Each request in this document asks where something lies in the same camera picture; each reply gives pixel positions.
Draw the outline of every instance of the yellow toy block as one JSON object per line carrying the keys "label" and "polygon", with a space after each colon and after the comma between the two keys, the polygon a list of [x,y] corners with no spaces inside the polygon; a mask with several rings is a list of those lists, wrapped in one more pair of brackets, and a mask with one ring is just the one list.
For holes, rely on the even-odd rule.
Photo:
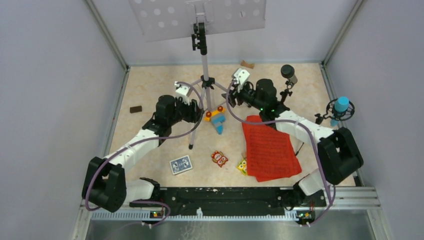
{"label": "yellow toy block", "polygon": [[248,163],[246,161],[246,158],[243,158],[237,165],[237,169],[240,170],[240,172],[247,176],[248,175]]}
{"label": "yellow toy block", "polygon": [[210,121],[211,121],[211,118],[212,118],[213,116],[215,116],[215,115],[217,115],[217,114],[220,114],[220,113],[225,113],[225,111],[226,111],[226,109],[225,109],[223,106],[219,106],[219,107],[217,108],[217,110],[212,111],[212,112],[207,111],[207,112],[206,112],[206,116],[204,117],[204,120],[205,120],[205,121],[210,122]]}

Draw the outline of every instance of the white perforated panel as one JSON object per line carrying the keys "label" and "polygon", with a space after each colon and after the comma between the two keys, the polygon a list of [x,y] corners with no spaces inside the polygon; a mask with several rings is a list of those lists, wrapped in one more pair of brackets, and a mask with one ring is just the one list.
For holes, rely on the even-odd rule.
{"label": "white perforated panel", "polygon": [[266,0],[128,0],[147,42],[190,37],[193,23],[206,34],[265,27]]}

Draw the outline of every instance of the white wall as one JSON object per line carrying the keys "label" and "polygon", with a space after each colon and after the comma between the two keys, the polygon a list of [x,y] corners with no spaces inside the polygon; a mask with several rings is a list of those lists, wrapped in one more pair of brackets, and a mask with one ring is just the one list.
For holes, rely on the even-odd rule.
{"label": "white wall", "polygon": [[[201,62],[199,51],[192,50],[191,38],[145,42],[128,1],[134,0],[93,0],[127,64]],[[324,59],[355,2],[267,0],[265,29],[207,37],[209,62],[235,63],[241,59],[256,63],[319,62]]]}
{"label": "white wall", "polygon": [[424,1],[368,0],[329,65],[396,239],[423,239]]}
{"label": "white wall", "polygon": [[0,1],[2,240],[70,238],[122,79],[82,0]]}

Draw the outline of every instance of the blue object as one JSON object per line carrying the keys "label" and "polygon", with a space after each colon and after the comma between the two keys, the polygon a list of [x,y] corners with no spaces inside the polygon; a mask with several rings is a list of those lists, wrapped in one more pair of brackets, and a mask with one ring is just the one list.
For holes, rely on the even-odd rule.
{"label": "blue object", "polygon": [[225,120],[226,118],[222,112],[210,118],[210,122],[215,127],[215,130],[219,135],[221,135],[224,131],[223,122],[225,122]]}
{"label": "blue object", "polygon": [[332,127],[336,126],[337,124],[339,124],[339,121],[334,120],[334,119],[331,119],[331,121],[330,121],[330,125],[331,125]]}
{"label": "blue object", "polygon": [[349,108],[349,98],[341,96],[334,103],[334,110],[339,113],[344,113]]}
{"label": "blue object", "polygon": [[[349,98],[345,97],[345,96],[341,96],[337,99],[337,101],[335,101],[334,103],[334,110],[337,113],[344,113],[348,110],[349,108]],[[338,120],[334,120],[331,119],[330,124],[332,127],[336,126],[337,124],[339,124]]]}

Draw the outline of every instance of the blue toy block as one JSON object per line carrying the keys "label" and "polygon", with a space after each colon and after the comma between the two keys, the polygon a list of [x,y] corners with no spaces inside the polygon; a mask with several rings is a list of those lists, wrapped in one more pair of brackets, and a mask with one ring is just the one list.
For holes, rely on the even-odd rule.
{"label": "blue toy block", "polygon": [[215,130],[219,135],[221,135],[224,131],[223,122],[225,122],[225,120],[226,118],[222,112],[210,118],[210,122],[215,127]]}

